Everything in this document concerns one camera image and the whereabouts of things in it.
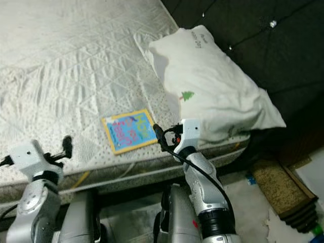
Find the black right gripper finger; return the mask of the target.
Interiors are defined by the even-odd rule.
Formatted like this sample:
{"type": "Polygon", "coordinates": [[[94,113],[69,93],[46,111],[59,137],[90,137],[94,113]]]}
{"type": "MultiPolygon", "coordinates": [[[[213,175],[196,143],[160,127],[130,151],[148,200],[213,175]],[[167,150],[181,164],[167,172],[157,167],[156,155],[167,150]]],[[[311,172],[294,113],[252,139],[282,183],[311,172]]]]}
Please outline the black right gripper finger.
{"type": "Polygon", "coordinates": [[[170,146],[167,143],[167,139],[165,138],[165,131],[158,124],[153,124],[153,131],[155,132],[155,136],[157,142],[160,144],[160,148],[163,152],[169,152],[170,146]]]}

